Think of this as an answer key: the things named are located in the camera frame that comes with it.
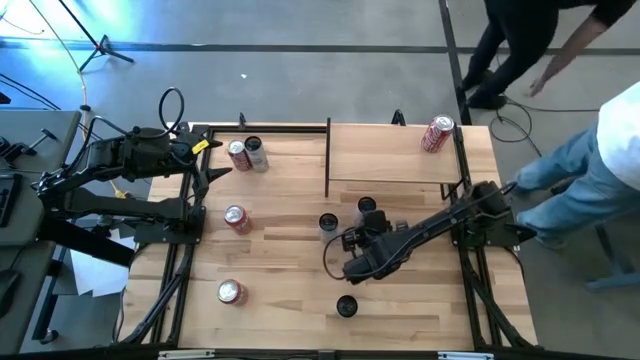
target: leg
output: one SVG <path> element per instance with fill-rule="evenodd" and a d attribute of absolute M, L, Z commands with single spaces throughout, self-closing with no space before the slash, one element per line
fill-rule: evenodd
<path fill-rule="evenodd" d="M 557 11 L 535 20 L 522 12 L 518 14 L 520 16 L 506 13 L 500 17 L 511 55 L 469 99 L 469 107 L 499 109 L 504 106 L 506 99 L 499 95 L 540 60 L 553 40 L 558 24 Z"/>
<path fill-rule="evenodd" d="M 566 192 L 518 214 L 517 220 L 534 229 L 543 242 L 553 242 L 563 234 L 638 208 L 639 203 L 640 191 L 618 180 L 595 149 L 586 175 Z"/>
<path fill-rule="evenodd" d="M 515 177 L 518 190 L 546 190 L 564 179 L 586 174 L 589 159 L 598 145 L 597 126 L 596 122 L 550 155 L 543 156 L 518 171 Z"/>
<path fill-rule="evenodd" d="M 469 72 L 462 80 L 461 88 L 467 91 L 479 85 L 484 80 L 485 72 L 489 69 L 491 61 L 498 52 L 498 47 L 505 40 L 504 33 L 491 15 L 489 15 L 489 25 L 484 30 L 482 38 L 473 52 L 469 62 Z"/>

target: black cable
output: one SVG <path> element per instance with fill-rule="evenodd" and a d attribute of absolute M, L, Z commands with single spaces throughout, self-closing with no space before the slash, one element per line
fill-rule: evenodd
<path fill-rule="evenodd" d="M 518 254 L 516 254 L 516 252 L 513 251 L 513 249 L 511 249 L 508 246 L 505 246 L 503 249 L 505 249 L 509 254 L 511 254 L 511 256 L 513 256 L 513 258 L 518 262 L 518 266 L 520 266 L 520 273 L 522 274 L 522 280 L 525 280 L 524 266 L 522 265 L 522 261 L 520 260 L 520 257 L 518 256 Z"/>
<path fill-rule="evenodd" d="M 15 81 L 15 80 L 13 80 L 12 78 L 8 77 L 7 75 L 1 74 L 1 73 L 0 73 L 0 77 L 3 77 L 4 79 L 6 79 L 9 82 L 11 82 L 11 83 L 13 83 L 15 85 L 18 85 L 18 86 L 20 86 L 20 87 L 22 87 L 22 88 L 24 88 L 26 90 L 31 91 L 35 95 L 39 96 L 42 100 L 44 100 L 47 103 L 49 103 L 51 105 L 51 107 L 55 108 L 56 110 L 60 110 L 60 108 L 56 104 L 54 104 L 51 100 L 49 100 L 46 97 L 42 96 L 40 93 L 36 92 L 35 90 L 31 89 L 30 87 L 25 86 L 25 85 Z"/>
<path fill-rule="evenodd" d="M 498 66 L 501 66 L 501 62 L 500 62 L 500 58 L 496 55 L 496 61 L 498 62 Z M 517 108 L 519 108 L 520 110 L 522 110 L 525 115 L 527 116 L 527 121 L 529 123 L 529 125 L 527 126 L 527 130 L 525 130 L 522 126 L 520 126 L 520 124 L 516 123 L 515 121 L 513 121 L 512 119 L 509 119 L 508 117 L 500 114 L 500 110 L 496 110 L 496 117 L 493 118 L 491 120 L 491 122 L 489 123 L 489 132 L 491 133 L 491 136 L 493 138 L 495 138 L 496 140 L 503 142 L 503 143 L 518 143 L 518 142 L 522 142 L 522 141 L 527 141 L 531 147 L 533 148 L 533 150 L 536 152 L 536 154 L 538 154 L 538 156 L 542 157 L 542 152 L 540 151 L 540 149 L 536 146 L 536 144 L 533 142 L 533 140 L 531 139 L 531 132 L 533 130 L 533 118 L 531 117 L 531 113 L 529 113 L 529 111 L 537 111 L 537 112 L 546 112 L 546 113 L 589 113 L 589 112 L 599 112 L 599 109 L 544 109 L 544 108 L 537 108 L 537 107 L 533 107 L 533 106 L 528 106 L 528 105 L 524 105 L 521 104 L 515 100 L 513 100 L 512 98 L 510 98 L 509 96 L 505 95 L 505 97 L 507 98 L 507 100 L 509 101 L 507 103 L 507 105 L 513 105 Z M 501 138 L 499 136 L 496 135 L 495 130 L 494 130 L 494 125 L 497 123 L 507 123 L 513 127 L 516 128 L 516 130 L 520 131 L 522 133 L 522 138 L 518 138 L 518 139 L 504 139 Z"/>
<path fill-rule="evenodd" d="M 131 270 L 131 265 L 133 265 L 133 262 L 138 258 L 138 255 L 140 255 L 142 253 L 142 250 L 144 250 L 148 245 L 149 244 L 138 245 L 138 249 L 133 254 L 131 263 L 129 263 L 129 270 Z M 113 343 L 118 342 L 118 337 L 120 337 L 120 331 L 122 331 L 122 325 L 124 324 L 124 292 L 126 289 L 127 289 L 127 286 L 125 285 L 122 291 L 120 292 L 120 317 L 119 317 L 120 324 L 118 324 L 118 319 L 116 319 L 116 322 L 113 323 L 113 329 L 111 329 L 111 340 Z"/>
<path fill-rule="evenodd" d="M 324 246 L 324 251 L 322 252 L 322 265 L 324 266 L 324 271 L 327 273 L 327 275 L 329 275 L 330 278 L 334 279 L 334 280 L 344 280 L 346 279 L 346 276 L 335 276 L 331 273 L 331 271 L 329 271 L 329 267 L 327 266 L 327 250 L 329 249 L 329 246 L 331 245 L 332 242 L 336 241 L 337 239 L 339 239 L 342 235 L 350 232 L 350 231 L 354 231 L 355 228 L 348 228 L 347 230 L 343 231 L 340 235 L 337 235 L 336 237 L 334 237 L 333 239 L 327 241 L 327 243 Z"/>
<path fill-rule="evenodd" d="M 164 109 L 164 100 L 167 98 L 167 95 L 169 95 L 171 92 L 177 93 L 178 97 L 180 98 L 180 111 L 178 112 L 178 117 L 173 122 L 173 125 L 169 127 L 167 126 L 167 122 L 164 120 L 163 109 Z M 160 97 L 160 102 L 158 103 L 158 117 L 160 118 L 160 123 L 165 128 L 165 131 L 163 131 L 158 135 L 139 136 L 139 138 L 140 139 L 159 139 L 169 134 L 177 135 L 178 133 L 175 130 L 178 128 L 178 125 L 180 125 L 180 120 L 182 120 L 182 115 L 184 115 L 184 96 L 182 95 L 182 91 L 180 91 L 180 89 L 178 88 L 170 87 L 164 91 L 164 93 Z"/>
<path fill-rule="evenodd" d="M 96 120 L 100 120 L 103 123 L 109 125 L 111 128 L 115 129 L 116 131 L 127 135 L 127 132 L 122 130 L 121 128 L 119 128 L 118 126 L 114 125 L 111 121 L 104 119 L 100 116 L 95 116 L 93 119 L 91 119 L 91 121 L 89 121 L 89 128 L 87 129 L 87 133 L 85 135 L 84 138 L 84 142 L 82 143 L 82 146 L 80 147 L 80 151 L 78 151 L 78 155 L 76 155 L 76 157 L 73 159 L 73 161 L 71 162 L 71 164 L 65 169 L 65 173 L 68 172 L 70 169 L 73 169 L 78 162 L 80 161 L 80 159 L 82 158 L 82 155 L 84 154 L 84 152 L 87 150 L 87 147 L 89 146 L 89 140 L 91 139 L 91 134 L 93 133 L 93 125 L 96 123 Z"/>
<path fill-rule="evenodd" d="M 32 95 L 30 95 L 30 94 L 27 94 L 25 91 L 23 91 L 22 89 L 18 88 L 18 87 L 17 87 L 17 86 L 15 86 L 15 85 L 11 85 L 11 84 L 9 84 L 8 82 L 6 82 L 6 81 L 4 81 L 4 80 L 0 80 L 0 82 L 1 82 L 1 83 L 3 83 L 3 84 L 5 84 L 5 85 L 7 85 L 7 86 L 10 86 L 10 87 L 12 87 L 12 88 L 16 89 L 17 91 L 21 92 L 24 96 L 30 97 L 31 99 L 33 99 L 33 100 L 35 100 L 35 101 L 38 101 L 38 102 L 40 102 L 40 103 L 44 104 L 45 106 L 47 106 L 47 107 L 48 107 L 49 109 L 51 109 L 51 110 L 58 110 L 58 109 L 55 109 L 55 108 L 51 107 L 51 105 L 47 104 L 46 102 L 44 102 L 44 101 L 42 101 L 42 100 L 38 99 L 37 97 L 32 96 Z"/>

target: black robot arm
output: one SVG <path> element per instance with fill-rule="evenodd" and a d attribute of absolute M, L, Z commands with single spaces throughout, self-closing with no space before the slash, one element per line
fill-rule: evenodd
<path fill-rule="evenodd" d="M 37 184 L 37 193 L 49 213 L 57 218 L 79 218 L 88 214 L 109 214 L 146 218 L 160 222 L 186 221 L 192 207 L 186 199 L 161 202 L 118 199 L 94 195 L 82 185 L 90 181 L 110 181 L 122 177 L 128 181 L 155 176 L 190 173 L 195 203 L 204 199 L 209 183 L 231 171 L 230 168 L 198 169 L 197 154 L 222 143 L 190 132 L 181 122 L 173 132 L 138 128 L 111 139 L 88 142 L 73 162 L 54 173 L 45 173 Z"/>
<path fill-rule="evenodd" d="M 398 270 L 418 246 L 442 235 L 456 225 L 473 223 L 475 231 L 488 228 L 510 213 L 504 199 L 507 187 L 482 182 L 471 187 L 454 205 L 408 229 L 386 231 L 384 211 L 364 215 L 363 224 L 353 235 L 343 238 L 345 250 L 361 249 L 343 266 L 347 281 L 358 284 L 370 277 L 376 280 Z"/>

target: black shoe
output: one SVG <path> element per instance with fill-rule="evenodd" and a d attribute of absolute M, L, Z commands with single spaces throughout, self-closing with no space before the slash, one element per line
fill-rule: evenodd
<path fill-rule="evenodd" d="M 488 98 L 473 95 L 467 101 L 467 106 L 471 109 L 500 110 L 505 105 L 507 105 L 507 97 L 503 95 L 494 95 Z"/>
<path fill-rule="evenodd" d="M 486 70 L 480 76 L 469 77 L 469 74 L 467 74 L 467 76 L 462 80 L 462 83 L 460 83 L 460 89 L 462 89 L 462 91 L 469 91 L 473 87 L 482 84 L 491 76 L 493 76 L 493 71 L 491 70 Z"/>

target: wooden board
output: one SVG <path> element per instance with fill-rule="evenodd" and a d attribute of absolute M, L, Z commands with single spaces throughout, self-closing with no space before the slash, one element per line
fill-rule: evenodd
<path fill-rule="evenodd" d="M 246 136 L 220 134 L 216 139 L 227 144 Z M 196 248 L 180 346 L 471 349 L 460 265 L 448 236 L 414 251 L 401 270 L 382 281 L 353 286 L 332 280 L 322 267 L 320 214 L 333 212 L 347 227 L 357 199 L 372 196 L 392 221 L 414 224 L 447 206 L 440 200 L 438 186 L 334 181 L 325 199 L 324 135 L 260 136 L 269 171 L 233 171 L 216 180 L 205 199 L 208 222 Z M 495 165 L 495 160 L 487 163 Z M 211 167 L 223 166 L 231 166 L 230 159 L 223 148 L 215 149 Z M 483 169 L 486 166 L 476 171 L 485 174 Z M 180 181 L 179 176 L 154 179 L 150 199 L 177 196 Z M 238 236 L 224 223 L 224 209 L 232 204 L 248 210 L 255 227 L 251 234 Z M 328 258 L 331 270 L 338 272 L 348 255 L 335 245 Z M 157 297 L 166 248 L 152 245 L 133 264 L 121 337 L 133 330 Z M 501 249 L 488 249 L 487 257 L 497 302 L 522 335 L 535 342 L 517 263 Z M 228 278 L 248 288 L 249 300 L 243 307 L 218 301 L 217 287 Z M 337 299 L 345 294 L 359 301 L 358 314 L 351 319 L 340 318 L 335 310 Z M 168 312 L 171 315 L 173 304 Z M 167 316 L 165 336 L 170 321 Z"/>
<path fill-rule="evenodd" d="M 329 178 L 341 181 L 451 183 L 460 180 L 458 160 L 449 137 L 434 154 L 422 150 L 427 126 L 331 125 Z M 488 129 L 463 126 L 470 170 L 484 172 L 477 181 L 498 180 Z"/>

